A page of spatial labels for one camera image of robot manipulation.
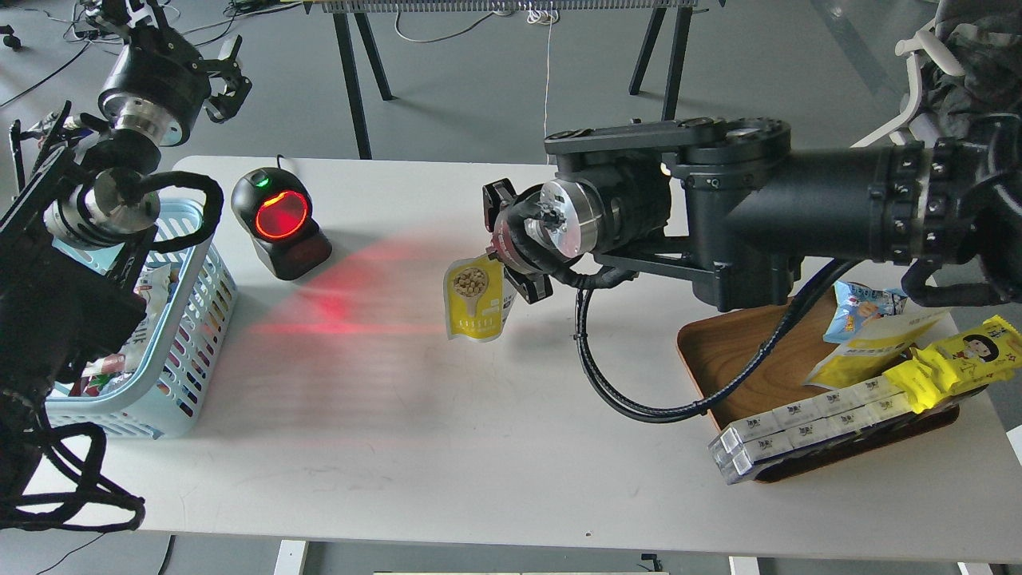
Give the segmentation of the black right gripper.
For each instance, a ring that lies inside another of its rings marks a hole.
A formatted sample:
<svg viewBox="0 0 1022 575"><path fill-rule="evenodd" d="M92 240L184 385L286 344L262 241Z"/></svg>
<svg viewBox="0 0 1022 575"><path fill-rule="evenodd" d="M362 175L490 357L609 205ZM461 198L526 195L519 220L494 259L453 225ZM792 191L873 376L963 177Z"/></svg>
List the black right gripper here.
<svg viewBox="0 0 1022 575"><path fill-rule="evenodd" d="M587 186L549 180L518 194L509 179L482 186L483 222L504 276L529 304L553 295L555 280L598 280L572 270L597 248L607 215Z"/></svg>

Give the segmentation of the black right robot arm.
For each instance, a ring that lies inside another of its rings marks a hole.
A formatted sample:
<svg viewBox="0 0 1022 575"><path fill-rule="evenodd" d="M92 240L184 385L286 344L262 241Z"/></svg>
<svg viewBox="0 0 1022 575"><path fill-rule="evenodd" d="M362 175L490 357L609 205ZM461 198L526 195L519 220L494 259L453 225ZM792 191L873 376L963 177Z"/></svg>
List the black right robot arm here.
<svg viewBox="0 0 1022 575"><path fill-rule="evenodd" d="M793 152L785 121L654 121L546 138L553 179L483 187L490 255L523 299L575 288L576 348L592 388L649 423L706 414L755 371L838 278L862 261L905 265L924 307L1020 301L1020 118L974 119L923 143ZM789 299L806 257L830 262ZM789 304L723 389L679 408L639 404L592 357L592 293L640 273L689 280L719 312Z"/></svg>

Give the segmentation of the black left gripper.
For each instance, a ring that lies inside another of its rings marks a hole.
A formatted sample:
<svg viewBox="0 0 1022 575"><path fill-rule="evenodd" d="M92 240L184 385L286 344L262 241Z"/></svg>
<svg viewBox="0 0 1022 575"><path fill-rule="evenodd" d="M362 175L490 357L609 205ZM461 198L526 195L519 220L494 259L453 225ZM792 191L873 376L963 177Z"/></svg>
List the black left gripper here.
<svg viewBox="0 0 1022 575"><path fill-rule="evenodd" d="M252 90L238 59L244 38L223 43L216 59L204 59L202 71L223 80L212 94L207 76L193 68L200 51L184 39L169 40L169 23L157 1L84 1L86 21L103 35L117 35L121 49L112 73L98 96L103 117L117 128L134 127L161 147L188 141L202 103L215 123L233 119Z"/></svg>

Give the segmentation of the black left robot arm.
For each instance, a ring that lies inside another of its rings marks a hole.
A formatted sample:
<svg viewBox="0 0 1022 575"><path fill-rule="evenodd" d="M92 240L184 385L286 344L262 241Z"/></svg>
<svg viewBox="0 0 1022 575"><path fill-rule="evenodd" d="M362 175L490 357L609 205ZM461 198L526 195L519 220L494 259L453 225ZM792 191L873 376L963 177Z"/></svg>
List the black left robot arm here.
<svg viewBox="0 0 1022 575"><path fill-rule="evenodd" d="M144 500L101 472L107 440L96 423L54 428L55 383L117 352L146 316L134 287L150 252L210 241L225 194L205 175L160 172L162 147L182 145L206 112L232 119L251 91L242 39L206 58L168 23L156 1L85 1L87 22L123 40L98 96L98 116L66 102L30 138L10 129L14 201L2 218L2 527L76 531L87 505L131 513L98 533L135 530Z"/></svg>

